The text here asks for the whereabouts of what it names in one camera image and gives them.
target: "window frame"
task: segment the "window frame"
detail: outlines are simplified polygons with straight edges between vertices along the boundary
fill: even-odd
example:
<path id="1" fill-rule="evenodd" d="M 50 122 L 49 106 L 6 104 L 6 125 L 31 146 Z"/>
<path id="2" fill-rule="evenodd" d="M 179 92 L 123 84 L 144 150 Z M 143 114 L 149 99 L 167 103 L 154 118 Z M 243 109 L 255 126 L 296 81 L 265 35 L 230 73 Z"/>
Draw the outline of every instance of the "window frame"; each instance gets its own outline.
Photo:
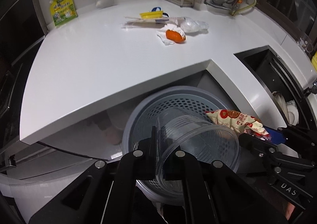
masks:
<path id="1" fill-rule="evenodd" d="M 296 41 L 302 34 L 302 31 L 295 26 L 295 24 L 289 20 L 283 13 L 278 9 L 270 5 L 267 0 L 257 0 L 256 7 L 276 21 L 287 33 L 289 33 Z M 317 47 L 317 17 L 315 18 L 313 27 L 308 34 L 308 37 L 312 41 L 313 46 L 316 44 Z"/>

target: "yellow container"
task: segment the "yellow container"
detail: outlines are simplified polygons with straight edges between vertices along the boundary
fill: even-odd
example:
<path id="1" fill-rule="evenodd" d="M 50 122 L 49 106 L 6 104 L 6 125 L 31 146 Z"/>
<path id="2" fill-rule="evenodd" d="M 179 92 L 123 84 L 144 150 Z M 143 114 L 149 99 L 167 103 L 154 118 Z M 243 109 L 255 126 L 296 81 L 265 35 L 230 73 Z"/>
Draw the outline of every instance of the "yellow container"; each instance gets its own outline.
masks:
<path id="1" fill-rule="evenodd" d="M 157 18 L 162 18 L 163 17 L 163 12 L 162 10 L 160 11 L 149 11 L 149 12 L 143 12 L 140 13 L 141 19 L 157 19 Z"/>

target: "clear plastic cup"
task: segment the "clear plastic cup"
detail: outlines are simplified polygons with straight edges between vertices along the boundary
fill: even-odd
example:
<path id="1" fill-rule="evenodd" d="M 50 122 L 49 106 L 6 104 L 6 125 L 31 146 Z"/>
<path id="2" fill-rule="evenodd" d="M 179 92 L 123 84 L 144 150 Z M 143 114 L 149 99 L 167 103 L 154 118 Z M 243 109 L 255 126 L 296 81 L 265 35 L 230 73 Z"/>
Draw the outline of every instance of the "clear plastic cup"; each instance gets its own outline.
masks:
<path id="1" fill-rule="evenodd" d="M 211 163 L 221 160 L 229 168 L 234 166 L 239 153 L 236 133 L 224 125 L 215 125 L 196 117 L 190 111 L 172 107 L 162 111 L 156 121 L 158 131 L 158 163 L 156 176 L 162 188 L 181 194 L 177 181 L 163 179 L 163 164 L 180 146 L 182 151 L 194 155 L 199 161 Z"/>

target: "metal bolt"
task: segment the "metal bolt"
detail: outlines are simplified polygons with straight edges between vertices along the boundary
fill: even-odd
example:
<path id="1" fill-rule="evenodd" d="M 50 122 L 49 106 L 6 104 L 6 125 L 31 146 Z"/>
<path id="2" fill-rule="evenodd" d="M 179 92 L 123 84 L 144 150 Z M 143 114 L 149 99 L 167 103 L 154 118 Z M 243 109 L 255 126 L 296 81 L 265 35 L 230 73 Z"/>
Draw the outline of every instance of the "metal bolt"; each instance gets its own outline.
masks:
<path id="1" fill-rule="evenodd" d="M 177 151 L 177 152 L 175 153 L 175 155 L 176 155 L 177 157 L 184 157 L 184 156 L 185 156 L 185 152 L 183 152 L 183 151 Z"/>
<path id="2" fill-rule="evenodd" d="M 135 150 L 135 151 L 133 152 L 133 155 L 134 155 L 135 157 L 140 157 L 140 156 L 143 155 L 143 152 L 140 151 L 140 150 Z"/>
<path id="3" fill-rule="evenodd" d="M 280 167 L 275 167 L 275 168 L 274 168 L 274 171 L 275 171 L 276 173 L 280 173 L 282 170 L 281 170 Z"/>
<path id="4" fill-rule="evenodd" d="M 95 162 L 95 167 L 98 168 L 98 169 L 101 169 L 102 167 L 104 167 L 106 164 L 105 162 L 103 161 L 98 161 L 98 162 Z"/>
<path id="5" fill-rule="evenodd" d="M 223 163 L 221 161 L 214 161 L 213 166 L 216 168 L 222 168 Z"/>

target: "patterned food wrapper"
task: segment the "patterned food wrapper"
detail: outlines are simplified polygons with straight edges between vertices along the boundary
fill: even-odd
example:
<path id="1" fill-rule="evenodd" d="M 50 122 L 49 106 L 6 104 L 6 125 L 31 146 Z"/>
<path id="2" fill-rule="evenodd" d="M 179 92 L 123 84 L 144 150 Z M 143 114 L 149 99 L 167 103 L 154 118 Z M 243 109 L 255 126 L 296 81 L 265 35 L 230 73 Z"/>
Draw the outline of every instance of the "patterned food wrapper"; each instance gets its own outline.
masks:
<path id="1" fill-rule="evenodd" d="M 261 121 L 251 115 L 231 110 L 216 110 L 206 112 L 210 120 L 217 125 L 225 125 L 238 135 L 247 133 L 261 140 L 271 140 L 270 134 L 263 127 Z"/>

